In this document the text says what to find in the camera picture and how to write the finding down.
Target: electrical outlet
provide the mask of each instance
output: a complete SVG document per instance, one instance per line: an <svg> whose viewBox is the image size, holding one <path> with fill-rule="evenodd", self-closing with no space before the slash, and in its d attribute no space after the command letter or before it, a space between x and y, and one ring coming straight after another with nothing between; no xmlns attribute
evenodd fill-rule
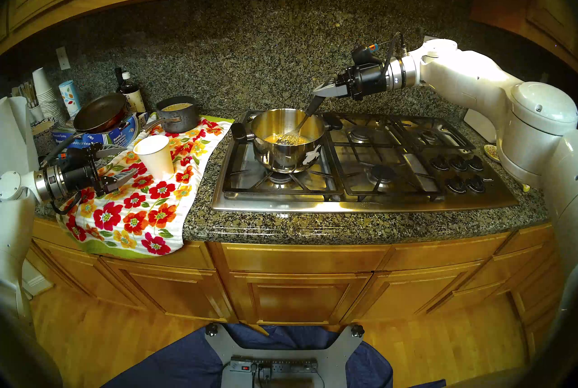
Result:
<svg viewBox="0 0 578 388"><path fill-rule="evenodd" d="M68 56L66 55L66 49L64 46L56 49L56 56L58 57L61 70L70 69L70 63L68 62Z"/></svg>

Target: stack of paper cups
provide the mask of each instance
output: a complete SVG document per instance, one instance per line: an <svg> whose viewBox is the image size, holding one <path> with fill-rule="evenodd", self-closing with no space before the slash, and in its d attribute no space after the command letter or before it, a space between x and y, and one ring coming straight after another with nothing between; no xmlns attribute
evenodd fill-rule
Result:
<svg viewBox="0 0 578 388"><path fill-rule="evenodd" d="M66 123L66 116L62 110L60 101L48 83L44 68L39 68L32 72L34 87L36 89L36 98L46 117L53 117L60 125Z"/></svg>
<svg viewBox="0 0 578 388"><path fill-rule="evenodd" d="M59 84L60 94L70 116L74 116L80 110L80 101L76 92L76 85L72 80Z"/></svg>

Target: pot handle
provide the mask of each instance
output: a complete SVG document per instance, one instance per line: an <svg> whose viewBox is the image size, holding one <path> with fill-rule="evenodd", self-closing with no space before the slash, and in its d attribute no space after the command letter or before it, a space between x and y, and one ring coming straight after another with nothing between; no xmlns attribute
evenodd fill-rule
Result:
<svg viewBox="0 0 578 388"><path fill-rule="evenodd" d="M323 120L325 121L325 129L326 130L341 130L343 128L343 124L339 117L337 117L333 113L323 113L321 115Z"/></svg>
<svg viewBox="0 0 578 388"><path fill-rule="evenodd" d="M231 134L234 140L250 140L255 137L252 131L247 131L241 122L234 122L231 125Z"/></svg>
<svg viewBox="0 0 578 388"><path fill-rule="evenodd" d="M163 122L180 122L180 117L170 117L169 119L158 119L158 120L155 120L154 122L149 122L148 124L146 124L143 127L143 131L146 131L148 133L154 127L162 124Z"/></svg>

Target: stainless steel cooktop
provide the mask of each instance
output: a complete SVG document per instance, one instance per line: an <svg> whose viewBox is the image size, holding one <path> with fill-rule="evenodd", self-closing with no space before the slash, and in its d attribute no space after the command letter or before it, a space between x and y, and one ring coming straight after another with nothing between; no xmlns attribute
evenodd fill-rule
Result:
<svg viewBox="0 0 578 388"><path fill-rule="evenodd" d="M261 111L249 111L249 124ZM488 209L517 200L475 147L444 119L329 113L339 129L299 173L275 173L232 140L213 194L215 210L240 212L435 212Z"/></svg>

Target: nonstick pan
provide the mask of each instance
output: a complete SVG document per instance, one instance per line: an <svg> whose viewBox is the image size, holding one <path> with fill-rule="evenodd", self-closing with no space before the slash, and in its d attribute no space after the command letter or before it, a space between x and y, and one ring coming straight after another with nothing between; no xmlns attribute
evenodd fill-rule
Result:
<svg viewBox="0 0 578 388"><path fill-rule="evenodd" d="M108 131L129 113L127 99L121 93L110 93L83 106L74 118L74 128L83 133Z"/></svg>

